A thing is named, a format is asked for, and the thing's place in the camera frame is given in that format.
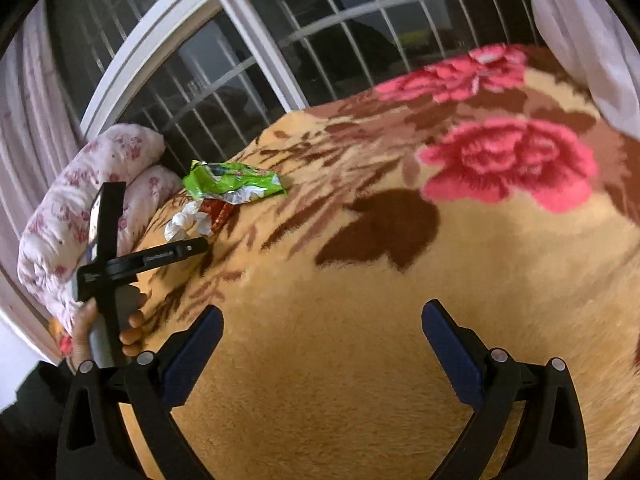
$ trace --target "white tissue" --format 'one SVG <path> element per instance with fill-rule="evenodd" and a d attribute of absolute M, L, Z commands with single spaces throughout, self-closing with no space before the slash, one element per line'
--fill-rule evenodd
<path fill-rule="evenodd" d="M 200 199 L 200 200 L 192 200 L 191 202 L 187 203 L 187 205 L 182 208 L 182 212 L 183 213 L 187 213 L 187 215 L 195 215 L 198 212 L 198 210 L 200 209 L 201 205 L 202 205 L 202 199 Z"/>
<path fill-rule="evenodd" d="M 177 226 L 173 222 L 169 222 L 164 226 L 164 239 L 167 242 L 177 242 L 184 240 L 187 237 L 187 233 L 180 226 Z"/>
<path fill-rule="evenodd" d="M 211 217 L 203 212 L 196 213 L 196 231 L 199 235 L 209 236 L 211 231 Z"/>
<path fill-rule="evenodd" d="M 188 214 L 184 212 L 179 212 L 171 218 L 171 222 L 174 225 L 177 225 L 179 228 L 188 230 L 196 221 L 196 218 L 193 214 Z"/>
<path fill-rule="evenodd" d="M 187 231 L 195 226 L 199 235 L 211 234 L 211 217 L 202 211 L 198 211 L 202 200 L 193 200 L 176 213 L 169 223 L 164 226 L 164 239 L 168 242 L 177 242 L 187 237 Z"/>

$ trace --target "window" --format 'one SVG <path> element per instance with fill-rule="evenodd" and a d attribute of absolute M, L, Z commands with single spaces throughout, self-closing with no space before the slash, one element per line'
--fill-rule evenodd
<path fill-rule="evenodd" d="M 310 105 L 489 43 L 534 43 L 527 0 L 251 0 Z"/>
<path fill-rule="evenodd" d="M 119 121 L 163 134 L 162 162 L 184 175 L 194 158 L 231 158 L 283 113 L 231 20 L 220 12 L 162 64 Z"/>
<path fill-rule="evenodd" d="M 156 1 L 49 0 L 56 62 L 78 117 L 122 43 Z"/>

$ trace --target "pink curtain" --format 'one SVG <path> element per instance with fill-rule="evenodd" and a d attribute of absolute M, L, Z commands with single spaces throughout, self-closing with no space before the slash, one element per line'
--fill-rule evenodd
<path fill-rule="evenodd" d="M 17 279 L 20 235 L 55 177 L 79 151 L 66 113 L 40 0 L 0 60 L 0 309 L 50 359 L 47 309 Z"/>

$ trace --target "curtain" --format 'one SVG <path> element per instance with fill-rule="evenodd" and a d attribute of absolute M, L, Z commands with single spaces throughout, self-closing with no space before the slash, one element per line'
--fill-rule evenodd
<path fill-rule="evenodd" d="M 74 133 L 55 70 L 45 0 L 0 60 L 0 309 L 51 360 L 50 318 L 18 282 L 20 235 L 56 176 L 74 158 Z"/>
<path fill-rule="evenodd" d="M 606 0 L 531 0 L 542 38 L 609 123 L 640 139 L 640 53 Z"/>

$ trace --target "hand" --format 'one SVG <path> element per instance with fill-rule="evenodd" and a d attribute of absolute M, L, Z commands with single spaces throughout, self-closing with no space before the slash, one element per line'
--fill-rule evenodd
<path fill-rule="evenodd" d="M 140 294 L 138 297 L 138 306 L 142 307 L 146 302 L 146 295 Z M 71 353 L 71 367 L 78 370 L 83 361 L 91 359 L 91 349 L 89 348 L 89 332 L 91 326 L 98 317 L 98 306 L 95 299 L 91 298 L 78 311 L 73 330 L 73 351 Z M 140 310 L 135 311 L 129 316 L 129 325 L 131 328 L 120 332 L 120 341 L 122 342 L 122 353 L 128 357 L 135 357 L 142 352 L 141 339 L 143 336 L 142 325 L 145 323 L 145 315 Z"/>

